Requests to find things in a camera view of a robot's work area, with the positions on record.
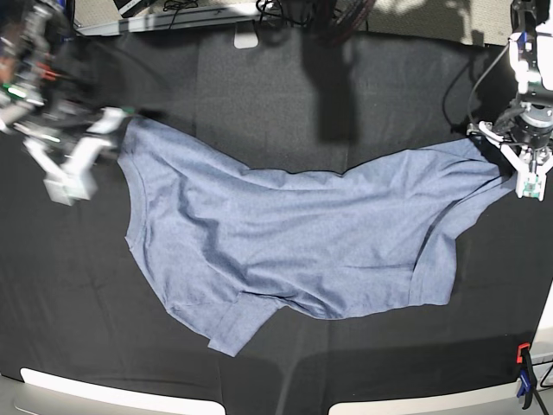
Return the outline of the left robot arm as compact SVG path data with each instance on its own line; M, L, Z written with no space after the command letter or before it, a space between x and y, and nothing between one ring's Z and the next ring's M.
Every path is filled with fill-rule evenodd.
M505 55L517 83L515 98L494 122L467 111L467 135L483 137L516 170L519 198L542 201L552 170L552 2L513 1Z

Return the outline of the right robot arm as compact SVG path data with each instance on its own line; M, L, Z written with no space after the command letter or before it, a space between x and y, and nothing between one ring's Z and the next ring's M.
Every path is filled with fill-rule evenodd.
M96 102L73 1L1 3L1 131L22 136L50 199L71 206L97 190L92 166L117 156L134 110Z

